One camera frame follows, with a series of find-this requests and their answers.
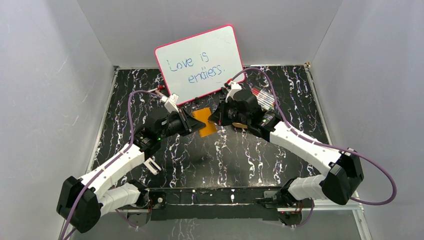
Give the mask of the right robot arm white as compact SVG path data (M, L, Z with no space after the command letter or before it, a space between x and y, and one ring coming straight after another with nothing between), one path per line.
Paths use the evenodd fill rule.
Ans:
M245 125L249 133L285 148L319 171L315 176L292 178L282 187L281 199L288 207L304 199L346 205L364 179L361 161L351 148L342 151L324 147L303 132L293 133L275 111L263 110L249 90L222 99L208 120L219 126Z

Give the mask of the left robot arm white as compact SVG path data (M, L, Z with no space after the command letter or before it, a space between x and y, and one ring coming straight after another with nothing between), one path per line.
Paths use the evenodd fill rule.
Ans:
M147 121L122 150L95 170L62 184L56 211L76 231L86 233L112 209L126 205L144 208L149 203L147 189L136 180L112 188L127 172L142 164L153 174L160 171L151 157L160 149L161 141L174 135L186 136L206 127L184 109Z

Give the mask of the orange leather card holder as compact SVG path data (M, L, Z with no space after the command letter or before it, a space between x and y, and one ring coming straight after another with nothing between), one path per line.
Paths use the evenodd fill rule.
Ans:
M211 116L211 109L209 107L205 107L202 109L198 109L192 112L192 116L202 123L205 124L205 127L201 128L198 133L201 138L207 137L209 135L215 134L217 132L217 128L213 122L209 121L209 117Z

